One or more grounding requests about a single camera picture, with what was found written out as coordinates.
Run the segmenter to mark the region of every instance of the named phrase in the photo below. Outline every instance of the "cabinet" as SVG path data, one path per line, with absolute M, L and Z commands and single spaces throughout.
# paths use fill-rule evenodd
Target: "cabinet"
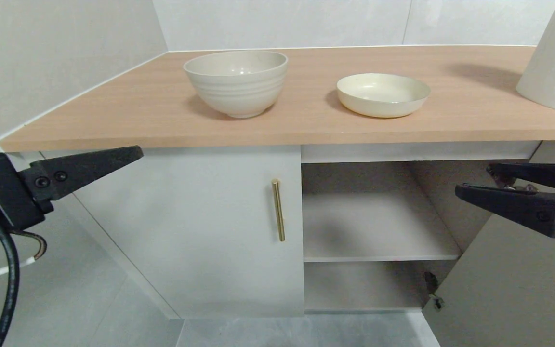
M 181 318 L 304 314 L 299 146 L 144 152 L 75 195 L 168 305 Z
M 453 192 L 493 185 L 487 163 L 522 154 L 302 164 L 299 146 L 148 149 L 76 196 L 182 318 L 422 309 L 444 347 L 552 346 L 555 240 Z M 555 162 L 555 141 L 531 161 Z

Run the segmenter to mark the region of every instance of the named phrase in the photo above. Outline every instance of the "white bowl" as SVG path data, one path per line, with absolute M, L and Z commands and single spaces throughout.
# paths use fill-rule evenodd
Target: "white bowl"
M 364 116 L 402 117 L 418 110 L 430 94 L 419 80 L 387 73 L 361 73 L 337 82 L 342 105 Z
M 288 57 L 270 51 L 232 51 L 203 55 L 183 65 L 198 96 L 231 117 L 261 114 L 278 100 Z

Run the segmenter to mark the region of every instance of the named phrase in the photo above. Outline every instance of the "robotic arm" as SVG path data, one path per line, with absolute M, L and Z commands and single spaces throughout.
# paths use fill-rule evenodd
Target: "robotic arm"
M 34 237 L 40 250 L 46 242 L 38 235 L 22 231 L 44 221 L 53 211 L 51 201 L 59 200 L 95 180 L 143 156 L 140 147 L 122 147 L 40 160 L 17 172 L 6 154 L 0 153 L 0 241 L 8 260 L 8 290 L 0 319 L 0 346 L 12 321 L 18 294 L 18 254 L 10 233 Z
M 462 184 L 458 198 L 555 239 L 555 193 L 515 189 L 517 179 L 555 188 L 555 164 L 491 164 L 487 172 L 498 187 Z

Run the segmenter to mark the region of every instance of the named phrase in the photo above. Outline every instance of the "white wall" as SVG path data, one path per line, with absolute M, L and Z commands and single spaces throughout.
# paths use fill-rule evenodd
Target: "white wall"
M 154 0 L 169 51 L 536 45 L 555 0 Z
M 166 50 L 147 0 L 0 0 L 0 135 Z M 27 167 L 13 158 L 17 169 Z M 164 318 L 90 237 L 101 232 L 94 228 L 57 202 L 46 222 L 29 229 L 49 249 L 21 271 L 7 346 L 176 343 L 182 321 Z M 23 259 L 37 249 L 33 240 L 15 239 Z M 0 277 L 0 313 L 6 281 Z
M 0 135 L 164 51 L 146 0 L 0 1 Z

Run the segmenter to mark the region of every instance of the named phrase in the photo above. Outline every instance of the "gold handle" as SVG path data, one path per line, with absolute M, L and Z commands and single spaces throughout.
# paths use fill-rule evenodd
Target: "gold handle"
M 279 195 L 279 180 L 271 181 L 273 187 L 273 203 L 276 205 L 277 231 L 279 232 L 279 240 L 286 241 L 286 233 L 284 233 L 284 215 L 282 214 L 282 197 Z

